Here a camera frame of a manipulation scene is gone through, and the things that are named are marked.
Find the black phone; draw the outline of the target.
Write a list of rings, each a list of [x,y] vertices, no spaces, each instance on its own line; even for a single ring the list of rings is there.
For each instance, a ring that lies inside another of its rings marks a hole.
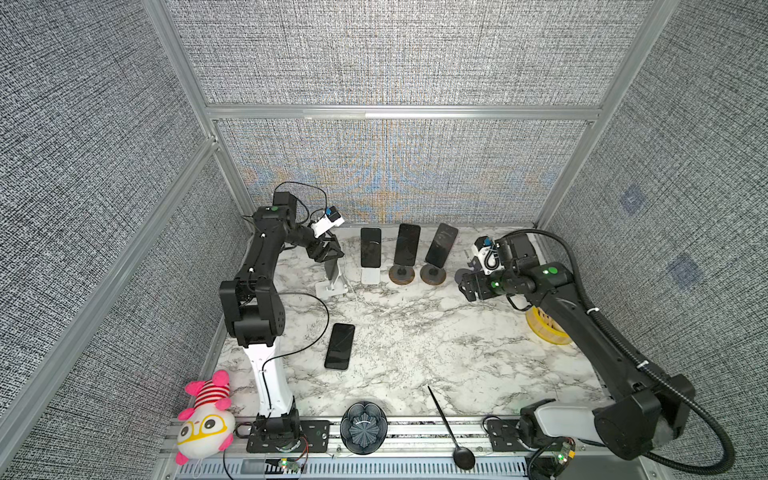
[[[332,327],[324,367],[329,370],[347,370],[352,353],[355,326],[335,323]]]
[[[421,227],[415,224],[402,223],[399,225],[394,264],[413,267],[418,254]]]
[[[432,266],[443,268],[458,236],[458,229],[445,223],[440,223],[425,262]]]
[[[339,277],[338,260],[332,259],[332,260],[325,261],[324,268],[325,268],[327,280],[330,283],[336,282]]]
[[[361,267],[364,269],[379,269],[381,267],[380,228],[363,227],[360,230]]]

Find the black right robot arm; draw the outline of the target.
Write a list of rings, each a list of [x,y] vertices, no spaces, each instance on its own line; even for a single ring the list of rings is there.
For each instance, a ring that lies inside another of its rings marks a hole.
[[[555,444],[585,441],[623,460],[646,457],[693,475],[730,470],[736,460],[733,442],[696,402],[691,382],[683,375],[668,375],[609,322],[586,293],[575,255],[561,237],[540,233],[561,244],[569,263],[541,262],[529,239],[534,232],[529,228],[498,239],[479,237],[474,243],[478,267],[461,276],[459,291],[470,302],[524,296],[581,350],[610,401],[580,406],[545,399],[522,408],[516,431],[519,441],[535,451],[529,466]],[[707,424],[721,445],[721,458],[710,465],[680,463],[654,452],[683,433],[690,414]]]

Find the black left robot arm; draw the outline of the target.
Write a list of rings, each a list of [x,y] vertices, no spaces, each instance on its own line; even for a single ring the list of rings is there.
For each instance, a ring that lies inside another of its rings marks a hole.
[[[302,203],[290,192],[277,191],[270,205],[245,218],[253,236],[243,263],[231,280],[220,284],[219,299],[228,335],[250,361],[259,407],[251,435],[259,445],[286,451],[302,438],[300,414],[285,375],[279,340],[286,328],[283,294],[275,284],[280,255],[303,248],[316,263],[335,267],[344,256],[331,229],[344,223],[332,205],[296,219]]]

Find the white folding phone stand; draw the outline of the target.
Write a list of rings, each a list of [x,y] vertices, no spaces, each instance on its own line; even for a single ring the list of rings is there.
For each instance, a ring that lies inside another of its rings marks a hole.
[[[345,295],[349,291],[346,280],[344,279],[339,269],[339,277],[336,282],[330,283],[327,277],[324,281],[321,281],[315,286],[315,294],[321,300],[327,300],[329,298]]]

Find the round wooden phone stand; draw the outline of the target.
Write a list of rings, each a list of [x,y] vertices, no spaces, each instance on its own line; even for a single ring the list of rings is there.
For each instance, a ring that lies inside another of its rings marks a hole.
[[[439,286],[446,280],[446,271],[442,267],[425,264],[420,270],[421,280],[432,286]]]
[[[415,271],[412,266],[393,265],[388,272],[390,280],[397,285],[408,285],[415,278]]]

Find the white flat phone stand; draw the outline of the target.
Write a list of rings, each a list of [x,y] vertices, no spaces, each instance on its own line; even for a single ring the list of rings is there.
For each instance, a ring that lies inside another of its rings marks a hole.
[[[363,285],[377,285],[381,282],[381,270],[379,268],[361,268],[361,283]]]

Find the black phone on wooden stand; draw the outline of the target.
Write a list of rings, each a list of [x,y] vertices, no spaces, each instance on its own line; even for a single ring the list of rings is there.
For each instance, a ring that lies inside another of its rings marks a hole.
[[[443,268],[458,236],[458,229],[445,223],[440,223],[425,262],[432,266]]]
[[[402,223],[399,225],[394,264],[413,267],[418,254],[421,227],[415,224]]]

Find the yellow bowl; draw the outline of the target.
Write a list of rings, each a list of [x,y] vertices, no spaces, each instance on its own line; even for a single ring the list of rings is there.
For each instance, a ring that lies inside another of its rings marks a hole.
[[[560,325],[540,308],[531,307],[526,311],[525,317],[531,331],[540,339],[554,345],[572,343],[572,339]]]

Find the black long spoon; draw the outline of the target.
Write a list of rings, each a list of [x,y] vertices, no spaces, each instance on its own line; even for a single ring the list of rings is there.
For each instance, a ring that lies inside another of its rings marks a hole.
[[[475,467],[475,465],[476,465],[476,458],[475,458],[474,453],[470,449],[468,449],[468,448],[466,448],[466,447],[464,447],[464,446],[462,446],[462,445],[460,445],[458,443],[457,438],[456,438],[456,436],[455,436],[455,434],[454,434],[454,432],[453,432],[453,430],[452,430],[452,428],[450,426],[450,423],[449,423],[449,421],[448,421],[448,419],[447,419],[447,417],[446,417],[446,415],[445,415],[445,413],[444,413],[444,411],[443,411],[439,401],[437,400],[437,397],[436,397],[435,393],[433,392],[433,390],[432,390],[432,388],[430,386],[427,386],[427,390],[428,390],[428,392],[429,392],[429,394],[430,394],[430,396],[432,398],[432,401],[433,401],[433,403],[435,405],[435,408],[437,409],[437,411],[439,413],[439,416],[440,416],[440,418],[442,420],[442,423],[445,426],[445,428],[446,428],[446,430],[447,430],[447,432],[448,432],[448,434],[449,434],[449,436],[450,436],[450,438],[451,438],[451,440],[452,440],[452,442],[454,444],[454,450],[453,450],[453,453],[452,453],[452,459],[453,459],[453,462],[454,462],[455,466],[457,468],[461,469],[461,470],[464,470],[464,471],[472,470]]]

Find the dark glass flower dish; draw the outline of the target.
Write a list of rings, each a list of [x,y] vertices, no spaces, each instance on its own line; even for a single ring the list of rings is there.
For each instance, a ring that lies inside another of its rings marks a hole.
[[[376,403],[360,401],[342,416],[339,431],[347,450],[356,455],[370,455],[386,440],[388,419]]]

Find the pink white plush toy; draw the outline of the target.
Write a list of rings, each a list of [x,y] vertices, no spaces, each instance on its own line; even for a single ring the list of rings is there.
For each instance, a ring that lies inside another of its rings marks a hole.
[[[218,370],[209,380],[192,381],[184,387],[193,406],[178,414],[175,463],[186,465],[225,452],[233,443],[236,420],[232,406],[230,375]]]

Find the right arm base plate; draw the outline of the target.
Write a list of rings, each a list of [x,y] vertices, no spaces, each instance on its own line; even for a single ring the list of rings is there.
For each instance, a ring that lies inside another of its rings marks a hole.
[[[487,418],[483,428],[487,434],[493,452],[524,452],[527,447],[520,441],[517,419]]]

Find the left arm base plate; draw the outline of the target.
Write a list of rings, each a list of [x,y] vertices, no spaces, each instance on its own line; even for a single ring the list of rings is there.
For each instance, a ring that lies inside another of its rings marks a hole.
[[[307,450],[309,453],[325,453],[330,439],[331,423],[327,420],[301,420],[283,429],[277,419],[276,428],[269,430],[264,419],[252,423],[246,443],[246,452],[251,454],[288,454],[298,456]]]

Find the aluminium frame corner post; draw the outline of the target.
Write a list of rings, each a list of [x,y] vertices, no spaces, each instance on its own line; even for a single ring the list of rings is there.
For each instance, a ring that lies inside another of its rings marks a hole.
[[[207,113],[208,104],[196,74],[183,49],[181,36],[173,22],[165,1],[144,0],[144,9],[157,33],[175,74],[183,88],[188,103],[207,137],[213,140],[213,156],[228,185],[230,194],[241,215],[252,214],[256,207],[250,196],[226,142],[221,136],[217,121]]]

